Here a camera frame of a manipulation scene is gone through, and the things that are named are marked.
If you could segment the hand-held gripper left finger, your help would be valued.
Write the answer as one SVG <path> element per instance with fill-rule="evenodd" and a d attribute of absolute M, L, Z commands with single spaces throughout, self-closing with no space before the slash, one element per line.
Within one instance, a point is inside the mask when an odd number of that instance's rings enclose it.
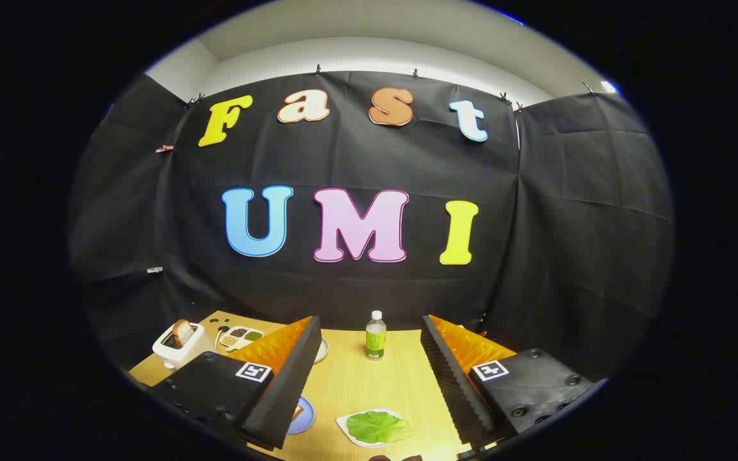
<path fill-rule="evenodd" d="M 281 449 L 321 340 L 319 318 L 302 318 L 231 353 L 199 353 L 151 393 L 228 443 Z"/>

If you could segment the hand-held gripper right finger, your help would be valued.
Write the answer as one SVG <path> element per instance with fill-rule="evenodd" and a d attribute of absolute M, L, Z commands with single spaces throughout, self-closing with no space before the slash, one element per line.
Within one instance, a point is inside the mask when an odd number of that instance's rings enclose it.
<path fill-rule="evenodd" d="M 474 449 L 534 431 L 595 389 L 540 348 L 514 352 L 430 314 L 420 341 L 459 438 Z"/>

